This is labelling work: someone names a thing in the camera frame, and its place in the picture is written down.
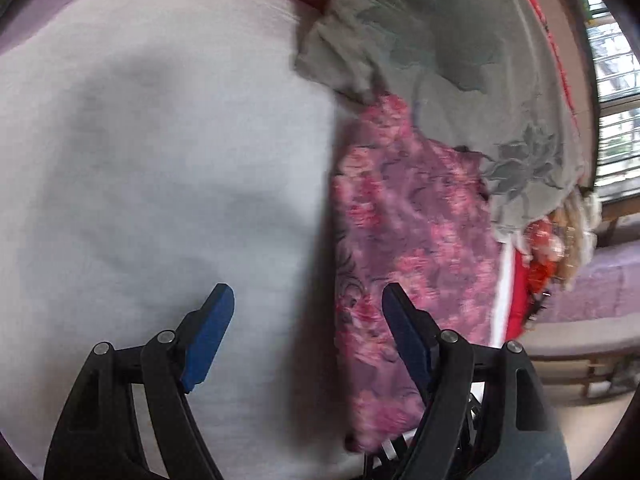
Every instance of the red floral cloth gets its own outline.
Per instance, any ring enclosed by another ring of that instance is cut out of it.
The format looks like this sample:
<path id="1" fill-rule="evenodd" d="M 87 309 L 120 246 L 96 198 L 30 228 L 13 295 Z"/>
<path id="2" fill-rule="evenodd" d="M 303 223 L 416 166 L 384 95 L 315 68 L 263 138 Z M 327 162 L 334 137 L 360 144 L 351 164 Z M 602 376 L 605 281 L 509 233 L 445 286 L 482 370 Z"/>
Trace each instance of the red floral cloth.
<path id="1" fill-rule="evenodd" d="M 442 328 L 487 344 L 499 243 L 479 157 L 415 132 L 399 97 L 361 117 L 333 178 L 336 344 L 348 376 L 353 450 L 415 428 L 424 406 L 382 315 L 398 282 Z"/>

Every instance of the white pillow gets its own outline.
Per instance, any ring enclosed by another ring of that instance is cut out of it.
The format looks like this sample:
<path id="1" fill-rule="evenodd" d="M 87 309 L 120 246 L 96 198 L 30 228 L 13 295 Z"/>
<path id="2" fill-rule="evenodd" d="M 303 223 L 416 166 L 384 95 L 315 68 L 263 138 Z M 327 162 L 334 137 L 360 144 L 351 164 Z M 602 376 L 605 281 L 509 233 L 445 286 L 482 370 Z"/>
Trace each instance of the white pillow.
<path id="1" fill-rule="evenodd" d="M 37 474 L 92 346 L 144 344 L 216 282 L 236 314 L 188 399 L 225 478 L 358 474 L 327 227 L 340 114 L 293 72 L 299 12 L 78 0 L 0 57 L 0 428 Z"/>

